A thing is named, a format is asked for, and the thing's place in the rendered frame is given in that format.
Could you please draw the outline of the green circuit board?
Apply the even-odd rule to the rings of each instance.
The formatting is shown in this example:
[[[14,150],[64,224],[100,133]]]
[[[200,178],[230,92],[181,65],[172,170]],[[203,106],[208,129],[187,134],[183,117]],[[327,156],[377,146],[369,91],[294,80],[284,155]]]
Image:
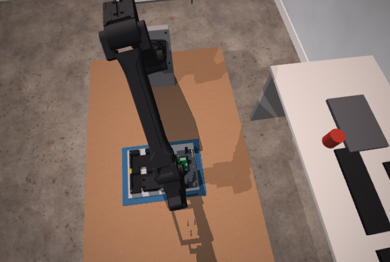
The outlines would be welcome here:
[[[188,162],[187,162],[187,156],[186,157],[177,157],[178,163],[183,163],[185,171],[188,171]]]

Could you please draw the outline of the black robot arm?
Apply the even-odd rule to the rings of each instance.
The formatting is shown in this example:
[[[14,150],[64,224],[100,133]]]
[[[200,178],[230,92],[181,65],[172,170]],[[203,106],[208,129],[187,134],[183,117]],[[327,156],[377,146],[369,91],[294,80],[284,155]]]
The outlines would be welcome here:
[[[150,40],[145,21],[139,21],[134,0],[104,2],[103,26],[99,39],[105,57],[107,61],[118,60],[126,75],[150,150],[154,173],[142,177],[142,190],[151,192],[163,188],[165,194],[168,193],[170,211],[185,209],[188,204],[181,187],[186,175],[184,165],[178,163],[167,140],[148,79],[149,74],[168,70],[166,40]],[[129,46],[133,49],[121,53],[117,50]]]

